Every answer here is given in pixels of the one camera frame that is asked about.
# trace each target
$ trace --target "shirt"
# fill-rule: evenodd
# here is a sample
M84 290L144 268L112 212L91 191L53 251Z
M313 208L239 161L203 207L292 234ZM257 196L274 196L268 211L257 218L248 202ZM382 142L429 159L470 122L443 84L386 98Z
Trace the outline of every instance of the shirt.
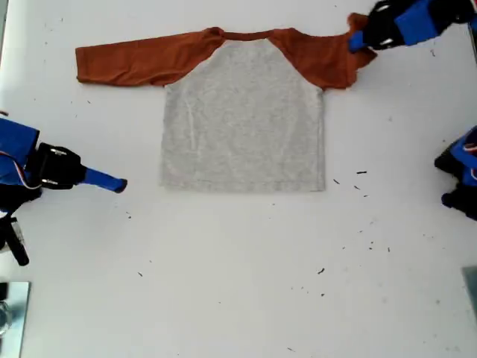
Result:
M296 192L325 188L323 91L356 81L376 55L350 31L221 28L76 49L78 80L164 86L161 182L173 189Z

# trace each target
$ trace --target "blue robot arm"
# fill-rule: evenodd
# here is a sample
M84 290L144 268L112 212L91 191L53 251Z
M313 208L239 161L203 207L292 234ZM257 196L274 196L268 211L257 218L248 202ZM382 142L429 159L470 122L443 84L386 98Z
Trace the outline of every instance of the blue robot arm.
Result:
M416 45L439 37L454 23L477 27L476 0L383 0L376 3L363 31L349 42L350 51L384 50Z

